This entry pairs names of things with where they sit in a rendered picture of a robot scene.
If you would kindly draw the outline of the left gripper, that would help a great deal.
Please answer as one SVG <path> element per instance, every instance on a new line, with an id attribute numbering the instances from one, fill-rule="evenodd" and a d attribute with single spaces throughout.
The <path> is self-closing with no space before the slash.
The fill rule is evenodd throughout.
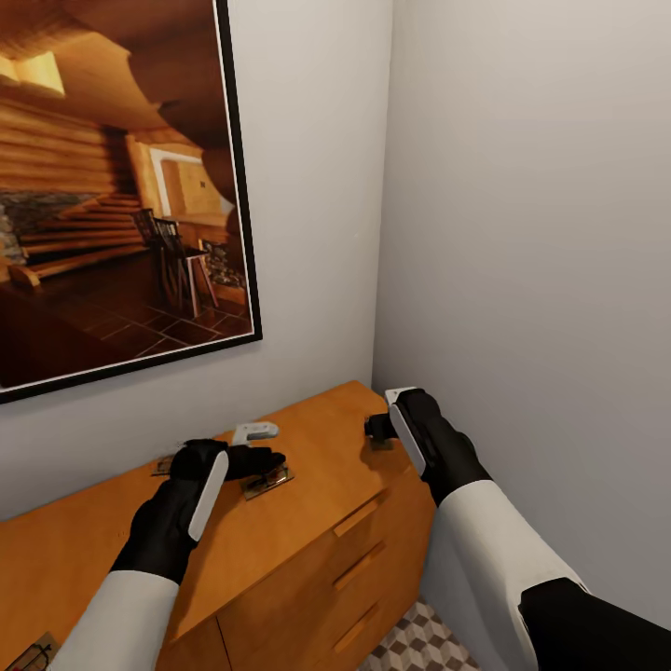
<path id="1" fill-rule="evenodd" d="M 281 452 L 274 453 L 271 446 L 234 446 L 241 454 L 241 466 L 236 478 L 249 478 L 257 474 L 269 474 L 280 467 L 286 457 Z"/>

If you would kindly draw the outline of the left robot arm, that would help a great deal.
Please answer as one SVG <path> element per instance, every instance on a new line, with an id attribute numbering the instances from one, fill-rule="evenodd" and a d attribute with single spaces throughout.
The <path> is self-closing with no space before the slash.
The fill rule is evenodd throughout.
<path id="1" fill-rule="evenodd" d="M 232 446 L 191 439 L 170 478 L 133 517 L 130 536 L 46 671 L 154 671 L 190 552 L 199 546 L 225 480 L 269 474 L 286 457 L 252 441 L 276 424 L 240 424 Z"/>

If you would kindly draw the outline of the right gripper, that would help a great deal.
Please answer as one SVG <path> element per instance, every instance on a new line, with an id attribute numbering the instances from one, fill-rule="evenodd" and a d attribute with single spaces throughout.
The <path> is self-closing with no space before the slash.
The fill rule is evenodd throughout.
<path id="1" fill-rule="evenodd" d="M 399 439 L 399 435 L 391 423 L 390 413 L 367 416 L 364 430 L 366 435 L 373 436 L 375 440 L 392 437 Z"/>

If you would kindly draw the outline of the mousetrap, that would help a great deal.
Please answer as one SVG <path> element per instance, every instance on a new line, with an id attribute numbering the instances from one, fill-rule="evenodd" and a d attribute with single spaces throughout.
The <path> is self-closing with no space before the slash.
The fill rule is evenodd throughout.
<path id="1" fill-rule="evenodd" d="M 5 671 L 46 671 L 60 648 L 53 635 L 47 631 Z"/>
<path id="2" fill-rule="evenodd" d="M 157 460 L 157 465 L 152 471 L 151 476 L 161 476 L 161 475 L 170 475 L 171 462 L 174 458 L 174 454 L 171 456 L 166 456 Z"/>
<path id="3" fill-rule="evenodd" d="M 381 440 L 375 440 L 373 436 L 370 436 L 369 438 L 371 446 L 375 451 L 394 450 L 394 445 L 391 438 L 382 438 Z"/>
<path id="4" fill-rule="evenodd" d="M 245 478 L 240 482 L 240 486 L 246 501 L 250 501 L 293 479 L 294 474 L 284 461 L 280 467 L 275 467 L 269 474 L 257 474 Z"/>

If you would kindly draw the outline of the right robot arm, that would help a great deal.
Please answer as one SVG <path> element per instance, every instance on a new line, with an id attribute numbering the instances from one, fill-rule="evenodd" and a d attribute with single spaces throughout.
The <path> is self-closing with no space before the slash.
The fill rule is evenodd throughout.
<path id="1" fill-rule="evenodd" d="M 596 598 L 477 460 L 423 388 L 387 390 L 365 434 L 401 439 L 509 671 L 671 671 L 671 630 Z"/>

